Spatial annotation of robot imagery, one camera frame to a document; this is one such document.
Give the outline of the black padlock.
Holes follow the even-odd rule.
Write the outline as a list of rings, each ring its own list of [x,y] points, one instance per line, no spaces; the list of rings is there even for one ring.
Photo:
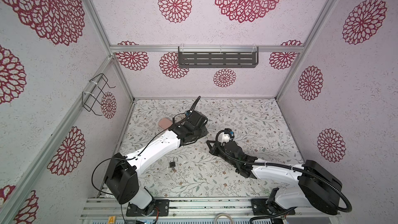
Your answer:
[[[173,169],[177,166],[177,164],[178,164],[178,158],[174,157],[173,160],[169,163],[169,167]]]

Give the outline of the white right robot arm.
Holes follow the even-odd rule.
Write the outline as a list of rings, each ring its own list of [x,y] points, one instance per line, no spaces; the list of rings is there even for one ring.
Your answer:
[[[209,153],[230,164],[244,178],[272,179],[287,185],[285,189],[272,189],[261,205],[252,202],[255,215],[250,219],[251,223],[260,219],[285,218],[298,207],[314,207],[331,216],[352,211],[352,204],[342,193],[341,181],[317,162],[308,160],[297,165],[266,162],[245,154],[234,138],[231,129],[219,131],[215,140],[206,142]]]

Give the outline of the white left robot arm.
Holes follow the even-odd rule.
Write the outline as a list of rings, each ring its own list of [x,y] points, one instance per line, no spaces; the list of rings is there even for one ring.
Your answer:
[[[184,117],[181,120],[173,119],[169,127],[156,134],[143,148],[127,155],[116,153],[100,162],[109,162],[104,184],[110,190],[109,194],[114,196],[120,205],[128,203],[139,209],[144,216],[153,212],[160,213],[159,208],[155,206],[154,197],[147,189],[140,187],[138,178],[164,155],[194,144],[208,134],[208,118],[195,110],[200,99],[198,96],[190,109],[183,113]]]

